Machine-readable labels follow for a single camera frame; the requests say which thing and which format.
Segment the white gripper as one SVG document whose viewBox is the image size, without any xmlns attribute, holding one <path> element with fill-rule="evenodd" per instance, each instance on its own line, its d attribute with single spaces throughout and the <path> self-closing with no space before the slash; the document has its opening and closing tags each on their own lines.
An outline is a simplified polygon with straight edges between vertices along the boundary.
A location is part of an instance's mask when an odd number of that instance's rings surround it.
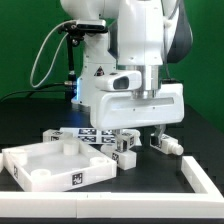
<svg viewBox="0 0 224 224">
<path fill-rule="evenodd" d="M 113 130 L 116 150 L 121 153 L 125 149 L 120 129 L 156 125 L 154 144 L 159 146 L 165 124 L 178 123 L 183 118 L 183 85 L 180 83 L 163 84 L 156 96 L 148 99 L 134 99 L 131 92 L 99 91 L 94 96 L 90 112 L 94 128 Z"/>
</svg>

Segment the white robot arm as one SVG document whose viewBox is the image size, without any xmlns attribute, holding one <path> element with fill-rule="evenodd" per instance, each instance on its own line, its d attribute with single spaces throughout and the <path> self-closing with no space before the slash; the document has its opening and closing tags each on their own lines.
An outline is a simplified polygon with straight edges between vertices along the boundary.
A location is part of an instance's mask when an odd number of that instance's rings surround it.
<svg viewBox="0 0 224 224">
<path fill-rule="evenodd" d="M 164 134 L 184 117 L 183 85 L 159 79 L 159 67 L 182 60 L 193 37 L 183 0 L 61 0 L 63 9 L 85 26 L 112 18 L 108 52 L 118 70 L 95 81 L 91 125 L 99 130 L 152 126 L 152 147 L 180 155 L 178 141 Z"/>
</svg>

